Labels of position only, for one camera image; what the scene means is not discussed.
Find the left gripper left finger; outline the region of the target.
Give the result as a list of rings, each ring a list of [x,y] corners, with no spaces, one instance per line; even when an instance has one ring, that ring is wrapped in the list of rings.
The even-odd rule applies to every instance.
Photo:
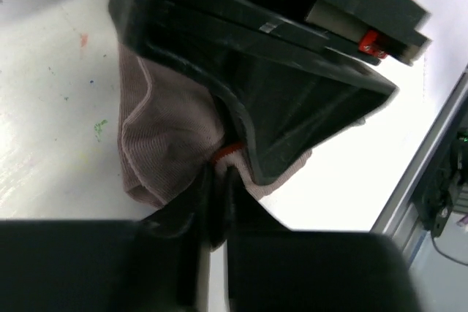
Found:
[[[3,311],[206,311],[212,169],[132,220],[3,220]]]

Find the taupe sock with red cuff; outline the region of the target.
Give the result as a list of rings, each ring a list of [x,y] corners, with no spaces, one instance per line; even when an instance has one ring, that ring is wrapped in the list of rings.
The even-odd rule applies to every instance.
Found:
[[[312,155],[297,161],[271,185],[253,180],[246,147],[231,138],[208,89],[165,66],[118,46],[120,106],[118,149],[125,192],[160,210],[186,191],[202,167],[214,166],[215,193],[229,167],[239,171],[256,200],[272,194]]]

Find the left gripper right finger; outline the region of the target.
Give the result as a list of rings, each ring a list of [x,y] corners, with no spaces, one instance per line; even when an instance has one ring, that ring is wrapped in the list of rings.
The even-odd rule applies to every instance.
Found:
[[[395,243],[369,232],[294,231],[244,188],[224,183],[227,293],[231,311],[419,311]]]

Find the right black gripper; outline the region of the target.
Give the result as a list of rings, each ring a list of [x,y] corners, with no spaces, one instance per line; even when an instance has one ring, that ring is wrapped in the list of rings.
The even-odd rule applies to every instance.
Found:
[[[431,42],[414,0],[110,0],[109,11],[127,47],[224,102],[259,185],[397,90],[360,62],[307,50],[410,65]]]

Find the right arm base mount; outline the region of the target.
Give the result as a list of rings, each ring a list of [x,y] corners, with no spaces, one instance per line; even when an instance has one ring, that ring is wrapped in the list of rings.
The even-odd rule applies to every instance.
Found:
[[[424,229],[439,237],[467,185],[467,118],[451,126],[418,184],[418,214]]]

